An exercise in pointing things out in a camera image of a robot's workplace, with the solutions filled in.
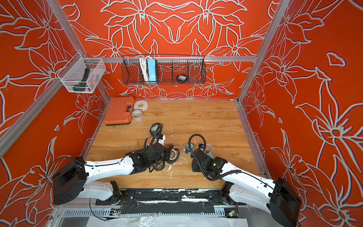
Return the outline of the teal charger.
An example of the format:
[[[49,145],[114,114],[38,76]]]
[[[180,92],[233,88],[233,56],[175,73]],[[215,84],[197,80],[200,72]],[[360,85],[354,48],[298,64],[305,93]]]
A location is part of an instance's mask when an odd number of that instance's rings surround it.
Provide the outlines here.
[[[193,151],[195,150],[195,146],[193,145],[193,144],[187,144],[187,145],[185,145],[185,147],[184,147],[184,151],[188,154],[188,155],[190,155]]]

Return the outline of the teal charger near right arm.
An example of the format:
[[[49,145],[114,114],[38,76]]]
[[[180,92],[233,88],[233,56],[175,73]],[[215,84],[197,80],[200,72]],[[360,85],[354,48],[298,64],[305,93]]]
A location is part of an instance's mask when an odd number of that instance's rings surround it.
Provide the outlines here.
[[[207,155],[211,158],[211,159],[214,159],[214,156],[211,152],[208,152]]]

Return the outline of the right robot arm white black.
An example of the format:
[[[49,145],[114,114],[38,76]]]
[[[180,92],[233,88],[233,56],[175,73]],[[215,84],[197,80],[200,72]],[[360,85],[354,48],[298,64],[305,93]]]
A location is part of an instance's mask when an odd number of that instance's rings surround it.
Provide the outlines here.
[[[244,171],[221,157],[211,158],[203,150],[190,153],[200,172],[210,181],[225,182],[226,201],[245,203],[270,214],[284,227],[296,227],[302,200],[287,180],[272,180]]]

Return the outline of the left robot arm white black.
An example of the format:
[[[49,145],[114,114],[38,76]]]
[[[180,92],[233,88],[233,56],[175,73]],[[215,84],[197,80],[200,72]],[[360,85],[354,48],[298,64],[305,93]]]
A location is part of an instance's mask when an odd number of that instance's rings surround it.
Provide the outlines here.
[[[112,176],[128,176],[163,169],[166,162],[177,160],[173,146],[156,143],[127,153],[121,159],[93,162],[82,157],[71,159],[53,177],[53,203],[63,205],[74,199],[95,199],[97,205],[116,205],[122,193],[115,181],[100,182]]]

